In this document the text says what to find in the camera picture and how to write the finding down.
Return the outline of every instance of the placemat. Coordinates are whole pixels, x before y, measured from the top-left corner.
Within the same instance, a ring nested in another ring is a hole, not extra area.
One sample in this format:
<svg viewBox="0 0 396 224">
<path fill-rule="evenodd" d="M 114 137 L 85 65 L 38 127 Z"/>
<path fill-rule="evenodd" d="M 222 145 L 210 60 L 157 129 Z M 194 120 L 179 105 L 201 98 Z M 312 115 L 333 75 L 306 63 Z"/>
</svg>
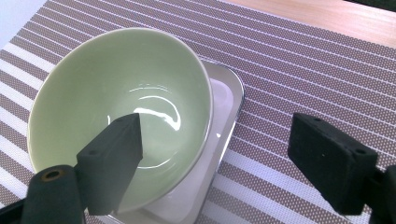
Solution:
<svg viewBox="0 0 396 224">
<path fill-rule="evenodd" d="M 396 50 L 215 0 L 49 0 L 0 51 L 0 206 L 33 175 L 29 111 L 54 65 L 108 31 L 169 32 L 241 77 L 245 102 L 197 223 L 367 223 L 337 215 L 287 156 L 293 112 L 396 163 Z M 89 217 L 90 223 L 100 223 Z"/>
</svg>

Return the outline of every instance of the white tray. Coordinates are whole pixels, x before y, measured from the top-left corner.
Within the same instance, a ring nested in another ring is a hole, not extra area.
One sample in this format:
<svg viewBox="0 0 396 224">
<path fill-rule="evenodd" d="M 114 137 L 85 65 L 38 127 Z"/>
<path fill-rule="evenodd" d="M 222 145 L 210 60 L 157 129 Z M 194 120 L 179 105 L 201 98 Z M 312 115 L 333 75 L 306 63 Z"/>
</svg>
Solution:
<svg viewBox="0 0 396 224">
<path fill-rule="evenodd" d="M 242 82 L 233 71 L 203 63 L 212 84 L 214 116 L 201 158 L 180 184 L 161 199 L 136 211 L 99 217 L 105 223 L 188 224 L 198 218 L 244 99 Z"/>
</svg>

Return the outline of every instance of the light green bowl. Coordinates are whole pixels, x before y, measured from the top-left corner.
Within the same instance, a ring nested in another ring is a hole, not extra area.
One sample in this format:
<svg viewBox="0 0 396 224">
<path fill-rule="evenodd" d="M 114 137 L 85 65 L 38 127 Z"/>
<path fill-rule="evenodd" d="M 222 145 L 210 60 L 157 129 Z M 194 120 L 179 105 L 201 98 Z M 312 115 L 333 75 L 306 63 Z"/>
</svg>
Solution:
<svg viewBox="0 0 396 224">
<path fill-rule="evenodd" d="M 75 165 L 110 121 L 140 113 L 143 160 L 120 211 L 175 187 L 198 160 L 213 113 L 209 78 L 195 53 L 160 31 L 100 35 L 69 53 L 44 82 L 28 125 L 35 171 Z"/>
</svg>

